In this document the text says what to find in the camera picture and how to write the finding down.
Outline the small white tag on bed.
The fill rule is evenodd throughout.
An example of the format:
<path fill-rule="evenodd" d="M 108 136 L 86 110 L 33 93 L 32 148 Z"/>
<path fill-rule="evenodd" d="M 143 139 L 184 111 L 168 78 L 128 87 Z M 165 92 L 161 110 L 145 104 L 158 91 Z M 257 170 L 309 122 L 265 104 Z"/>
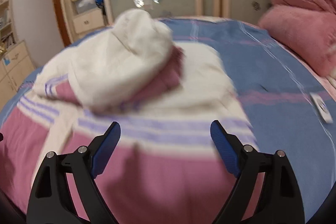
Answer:
<path fill-rule="evenodd" d="M 333 118 L 322 97 L 319 96 L 317 93 L 310 93 L 310 98 L 322 121 L 326 124 L 332 124 Z"/>

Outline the cream and pink hooded jacket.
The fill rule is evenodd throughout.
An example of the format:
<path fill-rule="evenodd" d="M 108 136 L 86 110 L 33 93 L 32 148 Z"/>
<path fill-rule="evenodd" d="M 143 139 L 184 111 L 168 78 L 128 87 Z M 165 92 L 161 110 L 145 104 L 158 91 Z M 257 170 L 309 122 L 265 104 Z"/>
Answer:
<path fill-rule="evenodd" d="M 211 223 L 235 183 L 210 137 L 221 122 L 256 144 L 229 71 L 232 46 L 246 46 L 250 26 L 233 20 L 167 20 L 184 62 L 179 85 L 150 100 L 92 111 L 53 94 L 30 75 L 1 111 L 1 190 L 26 211 L 33 179 L 49 151 L 73 152 L 121 126 L 120 141 L 96 184 L 121 223 Z"/>

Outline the blue plaid bed sheet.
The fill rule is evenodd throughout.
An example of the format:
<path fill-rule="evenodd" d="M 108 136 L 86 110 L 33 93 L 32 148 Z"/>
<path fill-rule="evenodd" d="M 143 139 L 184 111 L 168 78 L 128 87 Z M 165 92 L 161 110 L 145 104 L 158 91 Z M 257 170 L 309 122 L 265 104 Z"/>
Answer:
<path fill-rule="evenodd" d="M 235 183 L 210 137 L 219 120 L 257 150 L 285 151 L 305 218 L 335 183 L 335 91 L 320 83 L 266 31 L 228 20 L 167 19 L 185 52 L 181 86 L 131 110 L 104 114 L 36 96 L 32 73 L 1 111 L 1 189 L 26 211 L 34 175 L 49 151 L 70 153 L 112 122 L 121 139 L 96 184 L 121 223 L 211 223 Z"/>

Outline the rolled pink quilt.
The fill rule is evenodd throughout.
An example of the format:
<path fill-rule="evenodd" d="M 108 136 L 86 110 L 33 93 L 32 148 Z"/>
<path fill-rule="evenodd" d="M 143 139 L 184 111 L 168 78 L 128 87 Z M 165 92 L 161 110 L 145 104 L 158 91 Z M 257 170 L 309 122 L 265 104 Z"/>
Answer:
<path fill-rule="evenodd" d="M 335 0 L 271 0 L 259 27 L 321 77 L 335 76 Z"/>

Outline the clear plastic storage box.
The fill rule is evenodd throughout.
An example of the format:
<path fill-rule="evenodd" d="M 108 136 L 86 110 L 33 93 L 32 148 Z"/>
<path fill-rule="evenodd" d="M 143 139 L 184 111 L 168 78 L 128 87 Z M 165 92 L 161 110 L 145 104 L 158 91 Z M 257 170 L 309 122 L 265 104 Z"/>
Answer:
<path fill-rule="evenodd" d="M 96 0 L 77 0 L 75 2 L 76 11 L 82 14 L 97 7 Z"/>

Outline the light wood side cabinet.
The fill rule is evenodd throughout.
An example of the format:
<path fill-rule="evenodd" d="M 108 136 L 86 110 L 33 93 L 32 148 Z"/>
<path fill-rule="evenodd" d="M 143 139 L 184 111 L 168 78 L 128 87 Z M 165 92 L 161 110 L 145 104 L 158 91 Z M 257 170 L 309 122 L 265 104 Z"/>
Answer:
<path fill-rule="evenodd" d="M 0 108 L 17 93 L 25 78 L 35 66 L 24 40 L 11 46 L 1 57 Z"/>

